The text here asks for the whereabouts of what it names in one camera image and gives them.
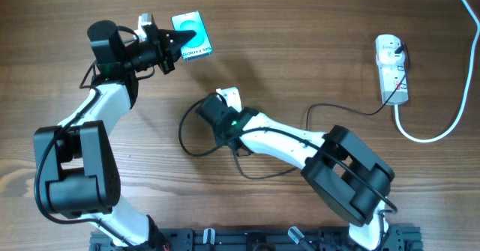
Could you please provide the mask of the smartphone with teal screen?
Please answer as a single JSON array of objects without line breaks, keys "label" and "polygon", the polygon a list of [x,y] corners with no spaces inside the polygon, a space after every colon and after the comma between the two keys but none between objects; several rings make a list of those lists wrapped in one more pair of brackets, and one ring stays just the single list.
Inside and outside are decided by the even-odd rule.
[{"label": "smartphone with teal screen", "polygon": [[171,18],[171,21],[176,31],[195,32],[195,36],[181,48],[181,56],[185,61],[213,53],[212,44],[198,10],[175,15]]}]

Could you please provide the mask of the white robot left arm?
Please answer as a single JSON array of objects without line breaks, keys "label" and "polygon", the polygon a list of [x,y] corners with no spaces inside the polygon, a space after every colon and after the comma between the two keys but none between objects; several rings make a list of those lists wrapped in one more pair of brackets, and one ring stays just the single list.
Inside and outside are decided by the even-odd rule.
[{"label": "white robot left arm", "polygon": [[34,133],[35,203],[53,223],[91,223],[116,250],[168,250],[154,220],[122,197],[109,134],[137,100],[137,73],[173,71],[196,32],[159,29],[151,19],[136,31],[101,20],[87,36],[95,60],[85,74],[90,85],[80,88],[89,96],[68,118]]}]

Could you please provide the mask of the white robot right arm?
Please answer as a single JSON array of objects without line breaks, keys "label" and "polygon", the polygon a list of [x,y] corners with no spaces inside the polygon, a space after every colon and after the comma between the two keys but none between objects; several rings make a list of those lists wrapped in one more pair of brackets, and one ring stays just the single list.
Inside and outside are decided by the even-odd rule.
[{"label": "white robot right arm", "polygon": [[219,148],[269,155],[299,169],[316,194],[349,223],[349,237],[366,250],[380,250],[388,228],[385,213],[395,174],[356,134],[335,125],[325,132],[300,130],[253,108],[237,110],[210,94],[196,113],[211,125]]}]

